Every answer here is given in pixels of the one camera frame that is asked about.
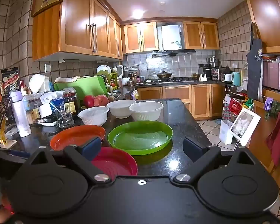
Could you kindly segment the orange plastic plate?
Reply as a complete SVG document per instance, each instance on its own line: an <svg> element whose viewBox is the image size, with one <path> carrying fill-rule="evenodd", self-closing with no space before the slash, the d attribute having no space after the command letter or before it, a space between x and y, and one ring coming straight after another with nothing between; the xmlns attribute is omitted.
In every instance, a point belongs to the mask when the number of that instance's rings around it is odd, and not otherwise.
<svg viewBox="0 0 280 224"><path fill-rule="evenodd" d="M82 146L91 139L99 137L101 142L106 135L103 127L97 125L80 125L68 128L55 135L50 141L50 147L55 151L63 150L66 146Z"/></svg>

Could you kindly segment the red plastic plate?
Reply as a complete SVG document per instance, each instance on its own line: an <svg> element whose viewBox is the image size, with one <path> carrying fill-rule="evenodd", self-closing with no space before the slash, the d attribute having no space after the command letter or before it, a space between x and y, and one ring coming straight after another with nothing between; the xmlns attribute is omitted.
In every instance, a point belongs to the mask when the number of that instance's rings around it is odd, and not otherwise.
<svg viewBox="0 0 280 224"><path fill-rule="evenodd" d="M91 163L108 175L111 180L117 176L136 176L138 173L135 159L117 148L102 147Z"/></svg>

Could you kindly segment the white bowl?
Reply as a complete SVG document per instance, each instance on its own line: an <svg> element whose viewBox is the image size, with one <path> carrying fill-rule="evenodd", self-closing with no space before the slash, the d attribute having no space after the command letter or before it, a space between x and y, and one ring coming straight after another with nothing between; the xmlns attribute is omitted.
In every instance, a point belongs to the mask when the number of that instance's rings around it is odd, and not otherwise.
<svg viewBox="0 0 280 224"><path fill-rule="evenodd" d="M156 101L145 101L131 105L129 111L134 121L156 121L164 105Z"/></svg>
<svg viewBox="0 0 280 224"><path fill-rule="evenodd" d="M107 107L113 116L118 119L124 119L131 115L129 107L135 103L135 100L117 100L108 103Z"/></svg>
<svg viewBox="0 0 280 224"><path fill-rule="evenodd" d="M102 126L107 121L108 112L108 107L99 106L82 110L78 117L81 118L85 125Z"/></svg>

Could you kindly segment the green plastic plate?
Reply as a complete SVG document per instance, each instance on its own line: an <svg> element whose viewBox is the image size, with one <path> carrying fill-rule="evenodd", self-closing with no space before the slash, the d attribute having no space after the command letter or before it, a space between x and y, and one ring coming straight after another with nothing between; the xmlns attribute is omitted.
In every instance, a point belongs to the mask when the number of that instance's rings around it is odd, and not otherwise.
<svg viewBox="0 0 280 224"><path fill-rule="evenodd" d="M122 124L107 136L109 144L133 156L148 155L165 148L173 129L159 121L135 121Z"/></svg>

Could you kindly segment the white framed picture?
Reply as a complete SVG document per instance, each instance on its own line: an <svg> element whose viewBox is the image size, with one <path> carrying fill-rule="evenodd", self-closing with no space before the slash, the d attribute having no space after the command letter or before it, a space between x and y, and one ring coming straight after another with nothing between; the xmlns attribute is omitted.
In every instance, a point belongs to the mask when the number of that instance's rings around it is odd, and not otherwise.
<svg viewBox="0 0 280 224"><path fill-rule="evenodd" d="M261 117L258 114L246 108L242 108L238 117L229 128L229 132L237 139L241 146L245 147L255 131L260 119Z"/></svg>

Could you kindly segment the red gift bag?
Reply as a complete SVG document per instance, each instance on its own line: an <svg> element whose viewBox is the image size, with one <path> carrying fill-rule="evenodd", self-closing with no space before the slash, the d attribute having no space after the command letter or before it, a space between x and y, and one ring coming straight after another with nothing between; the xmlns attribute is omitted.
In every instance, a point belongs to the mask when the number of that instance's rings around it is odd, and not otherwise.
<svg viewBox="0 0 280 224"><path fill-rule="evenodd" d="M239 115L242 110L243 100L231 98L229 103L229 111L235 115Z"/></svg>

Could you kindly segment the dark sauce jar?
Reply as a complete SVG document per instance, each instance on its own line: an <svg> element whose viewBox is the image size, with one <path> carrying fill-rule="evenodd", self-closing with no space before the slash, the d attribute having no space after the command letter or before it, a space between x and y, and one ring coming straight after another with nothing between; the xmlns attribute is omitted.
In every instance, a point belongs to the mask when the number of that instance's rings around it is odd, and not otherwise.
<svg viewBox="0 0 280 224"><path fill-rule="evenodd" d="M77 115L78 102L77 102L76 93L74 91L64 92L63 97L64 97L65 112L70 113L72 116Z"/></svg>

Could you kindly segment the lavender water bottle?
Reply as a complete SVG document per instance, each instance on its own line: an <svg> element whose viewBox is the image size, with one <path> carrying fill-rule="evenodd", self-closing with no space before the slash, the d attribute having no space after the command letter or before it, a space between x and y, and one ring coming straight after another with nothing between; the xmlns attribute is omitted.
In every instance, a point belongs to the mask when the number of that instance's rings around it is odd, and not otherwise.
<svg viewBox="0 0 280 224"><path fill-rule="evenodd" d="M28 123L21 91L11 92L10 98L12 100L12 111L20 137L30 135L32 131L30 129L30 124Z"/></svg>

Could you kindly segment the green cutting board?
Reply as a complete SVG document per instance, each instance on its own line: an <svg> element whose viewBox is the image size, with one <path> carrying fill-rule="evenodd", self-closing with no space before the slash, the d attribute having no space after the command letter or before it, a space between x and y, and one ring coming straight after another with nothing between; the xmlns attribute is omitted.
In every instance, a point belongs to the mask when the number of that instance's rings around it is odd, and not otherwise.
<svg viewBox="0 0 280 224"><path fill-rule="evenodd" d="M58 77L53 83L56 91L62 91L65 88L74 88L79 99L85 96L105 95L108 96L105 78L102 75L98 76L74 76L74 77Z"/></svg>

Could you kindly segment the yellow phone stand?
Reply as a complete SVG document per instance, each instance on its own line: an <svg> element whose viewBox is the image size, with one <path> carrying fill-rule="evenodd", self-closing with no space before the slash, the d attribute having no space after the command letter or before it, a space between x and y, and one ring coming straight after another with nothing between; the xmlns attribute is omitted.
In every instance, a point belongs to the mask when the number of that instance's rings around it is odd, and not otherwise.
<svg viewBox="0 0 280 224"><path fill-rule="evenodd" d="M0 128L0 148L10 149L17 143L17 141L6 139L5 128L6 128L6 119L4 118L2 120L2 124L1 124L1 128Z"/></svg>

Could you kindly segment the teal electric kettle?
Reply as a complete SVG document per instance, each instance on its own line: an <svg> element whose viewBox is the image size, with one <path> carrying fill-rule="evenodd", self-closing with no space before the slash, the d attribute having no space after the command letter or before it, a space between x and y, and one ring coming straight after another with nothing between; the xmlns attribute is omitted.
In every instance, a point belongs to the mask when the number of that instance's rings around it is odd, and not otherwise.
<svg viewBox="0 0 280 224"><path fill-rule="evenodd" d="M241 73L240 72L232 72L231 81L234 86L241 86Z"/></svg>

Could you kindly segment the wok on stove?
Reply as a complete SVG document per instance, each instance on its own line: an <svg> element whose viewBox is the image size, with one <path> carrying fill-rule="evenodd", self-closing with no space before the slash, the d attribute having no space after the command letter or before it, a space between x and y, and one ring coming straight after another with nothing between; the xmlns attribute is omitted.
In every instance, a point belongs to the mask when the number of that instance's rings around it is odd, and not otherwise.
<svg viewBox="0 0 280 224"><path fill-rule="evenodd" d="M161 73L157 74L157 77L160 79L170 78L172 76L172 73L162 71Z"/></svg>

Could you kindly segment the snack bag black red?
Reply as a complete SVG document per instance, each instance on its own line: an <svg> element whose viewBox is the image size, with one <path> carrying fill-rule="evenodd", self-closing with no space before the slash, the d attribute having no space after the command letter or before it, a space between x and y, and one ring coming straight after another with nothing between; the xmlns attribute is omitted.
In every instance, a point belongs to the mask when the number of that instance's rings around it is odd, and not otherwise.
<svg viewBox="0 0 280 224"><path fill-rule="evenodd" d="M19 68L12 67L1 70L4 94L9 97L11 92L20 90Z"/></svg>

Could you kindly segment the range hood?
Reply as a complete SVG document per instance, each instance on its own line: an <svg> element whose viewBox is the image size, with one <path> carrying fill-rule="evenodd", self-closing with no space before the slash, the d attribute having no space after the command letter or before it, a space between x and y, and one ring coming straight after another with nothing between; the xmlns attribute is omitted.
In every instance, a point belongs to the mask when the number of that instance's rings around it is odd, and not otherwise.
<svg viewBox="0 0 280 224"><path fill-rule="evenodd" d="M181 53L186 53L186 54L190 54L190 53L195 53L196 50L194 49L182 49L182 50L159 50L159 51L153 51L152 52L152 57L162 57L162 56L176 56L178 54Z"/></svg>

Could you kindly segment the dark hanging apron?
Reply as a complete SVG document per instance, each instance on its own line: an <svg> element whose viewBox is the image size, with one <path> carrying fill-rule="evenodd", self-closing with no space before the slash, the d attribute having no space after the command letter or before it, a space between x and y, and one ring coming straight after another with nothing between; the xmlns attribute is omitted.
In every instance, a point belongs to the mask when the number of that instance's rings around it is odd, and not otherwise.
<svg viewBox="0 0 280 224"><path fill-rule="evenodd" d="M262 102L262 40L259 38L257 26L251 23L250 51L247 54L248 62L248 97Z"/></svg>

